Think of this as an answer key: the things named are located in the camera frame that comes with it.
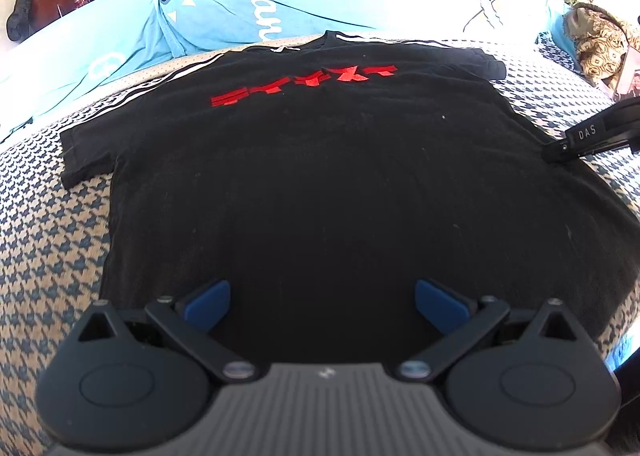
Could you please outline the black t-shirt red print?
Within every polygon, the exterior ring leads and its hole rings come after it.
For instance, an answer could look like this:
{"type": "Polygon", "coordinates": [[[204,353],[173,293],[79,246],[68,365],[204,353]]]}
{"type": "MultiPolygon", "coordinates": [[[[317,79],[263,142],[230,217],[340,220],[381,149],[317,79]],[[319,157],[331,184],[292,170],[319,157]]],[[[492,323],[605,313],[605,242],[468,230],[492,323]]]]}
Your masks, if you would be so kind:
{"type": "Polygon", "coordinates": [[[228,53],[61,135],[65,187],[112,178],[100,294],[130,309],[219,281],[217,332],[260,361],[398,360],[435,338],[431,280],[591,336],[639,276],[639,222],[496,88],[478,49],[360,42],[228,53]]]}

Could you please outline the patterned brown cushion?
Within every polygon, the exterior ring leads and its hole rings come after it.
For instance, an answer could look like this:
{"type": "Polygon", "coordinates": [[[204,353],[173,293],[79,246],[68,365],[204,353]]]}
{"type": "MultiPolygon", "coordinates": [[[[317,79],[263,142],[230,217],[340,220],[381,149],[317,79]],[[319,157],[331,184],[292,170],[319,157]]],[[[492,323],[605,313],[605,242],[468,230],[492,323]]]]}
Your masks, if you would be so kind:
{"type": "Polygon", "coordinates": [[[564,31],[574,42],[577,63],[592,83],[615,90],[630,48],[639,49],[639,25],[618,20],[606,10],[578,2],[564,16],[564,31]]]}

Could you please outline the houndstooth bed cover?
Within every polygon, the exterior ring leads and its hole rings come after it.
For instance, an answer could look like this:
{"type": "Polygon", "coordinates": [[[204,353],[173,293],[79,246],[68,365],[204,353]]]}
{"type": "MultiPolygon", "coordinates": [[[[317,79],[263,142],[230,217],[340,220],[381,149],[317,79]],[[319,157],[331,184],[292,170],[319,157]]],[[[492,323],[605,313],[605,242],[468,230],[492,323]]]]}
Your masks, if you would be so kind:
{"type": "MultiPolygon", "coordinates": [[[[482,48],[506,63],[508,77],[495,83],[512,108],[560,138],[578,120],[611,102],[585,80],[554,63],[552,46],[515,48],[495,39],[436,38],[459,48],[482,48]]],[[[240,52],[239,46],[170,60],[72,103],[61,118],[29,125],[9,145],[1,144],[1,455],[42,455],[50,445],[38,424],[35,387],[44,366],[81,312],[98,295],[108,252],[108,187],[111,176],[83,182],[67,192],[60,131],[114,110],[142,94],[166,86],[240,52]]],[[[639,155],[618,151],[588,159],[639,218],[639,155]]],[[[617,308],[597,345],[621,362],[627,339],[639,328],[639,281],[617,308]]]]}

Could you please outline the blue cartoon print quilt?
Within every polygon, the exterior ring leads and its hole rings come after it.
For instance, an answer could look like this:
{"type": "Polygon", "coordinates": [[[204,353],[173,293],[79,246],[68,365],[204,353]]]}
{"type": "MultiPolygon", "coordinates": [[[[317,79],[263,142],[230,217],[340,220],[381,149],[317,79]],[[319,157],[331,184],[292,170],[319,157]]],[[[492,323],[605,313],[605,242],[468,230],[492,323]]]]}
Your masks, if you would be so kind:
{"type": "Polygon", "coordinates": [[[530,44],[559,33],[560,0],[94,0],[1,53],[1,132],[181,57],[341,31],[530,44]]]}

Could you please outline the brown wooden chair left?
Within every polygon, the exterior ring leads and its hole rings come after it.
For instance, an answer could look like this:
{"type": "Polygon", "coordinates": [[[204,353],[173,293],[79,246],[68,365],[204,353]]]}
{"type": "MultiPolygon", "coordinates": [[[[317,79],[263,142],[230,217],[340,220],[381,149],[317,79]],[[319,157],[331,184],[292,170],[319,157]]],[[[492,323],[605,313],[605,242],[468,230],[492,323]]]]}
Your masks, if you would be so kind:
{"type": "Polygon", "coordinates": [[[35,32],[40,31],[75,9],[75,0],[32,0],[29,21],[35,32]]]}

